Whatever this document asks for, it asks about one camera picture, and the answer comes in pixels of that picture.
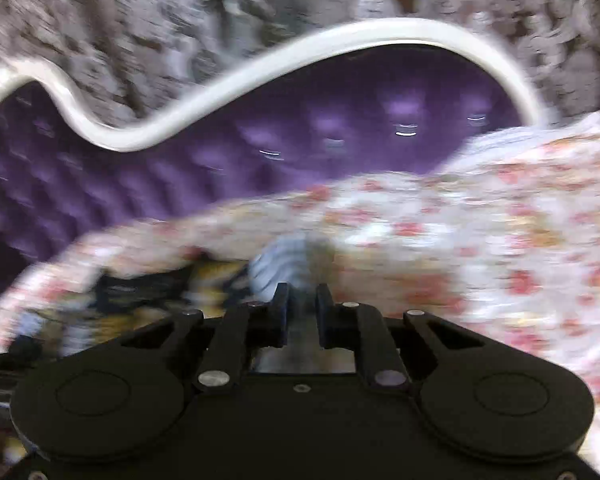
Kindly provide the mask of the yellow black white patterned sweater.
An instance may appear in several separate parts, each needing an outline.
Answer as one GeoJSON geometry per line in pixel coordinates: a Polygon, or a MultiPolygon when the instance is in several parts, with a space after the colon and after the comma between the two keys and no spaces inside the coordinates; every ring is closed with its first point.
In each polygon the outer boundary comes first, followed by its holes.
{"type": "Polygon", "coordinates": [[[17,368],[60,359],[102,344],[170,314],[200,311],[219,318],[232,307],[273,299],[290,287],[287,343],[257,352],[260,373],[336,373],[351,369],[342,351],[318,345],[315,289],[334,274],[335,248],[324,236],[279,237],[248,262],[198,252],[174,270],[117,274],[104,271],[86,292],[64,292],[50,307],[18,315],[7,354],[17,368]]]}

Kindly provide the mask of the floral bedspread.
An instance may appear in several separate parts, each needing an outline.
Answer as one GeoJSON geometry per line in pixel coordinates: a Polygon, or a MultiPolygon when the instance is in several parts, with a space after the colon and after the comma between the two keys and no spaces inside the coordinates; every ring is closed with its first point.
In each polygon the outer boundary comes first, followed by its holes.
{"type": "Polygon", "coordinates": [[[470,142],[430,176],[385,172],[83,235],[0,296],[0,353],[27,308],[99,274],[248,262],[279,237],[326,237],[339,301],[425,310],[580,375],[596,401],[582,450],[600,472],[600,113],[470,142]]]}

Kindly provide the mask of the purple tufted white-framed headboard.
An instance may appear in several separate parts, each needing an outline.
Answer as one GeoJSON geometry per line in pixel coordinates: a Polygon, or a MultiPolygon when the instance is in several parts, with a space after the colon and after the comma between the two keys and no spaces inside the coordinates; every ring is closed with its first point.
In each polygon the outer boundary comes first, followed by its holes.
{"type": "Polygon", "coordinates": [[[56,64],[9,58],[0,294],[87,232],[351,174],[426,174],[488,132],[547,123],[539,91],[496,41],[424,18],[288,41],[120,128],[56,64]]]}

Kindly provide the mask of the grey damask curtain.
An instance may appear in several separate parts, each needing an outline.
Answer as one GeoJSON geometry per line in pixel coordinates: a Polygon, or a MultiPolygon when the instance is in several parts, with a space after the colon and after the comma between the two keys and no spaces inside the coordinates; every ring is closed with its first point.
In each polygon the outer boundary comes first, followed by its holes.
{"type": "Polygon", "coordinates": [[[397,16],[494,38],[559,116],[600,110],[600,0],[0,0],[0,63],[47,58],[118,126],[286,40],[397,16]]]}

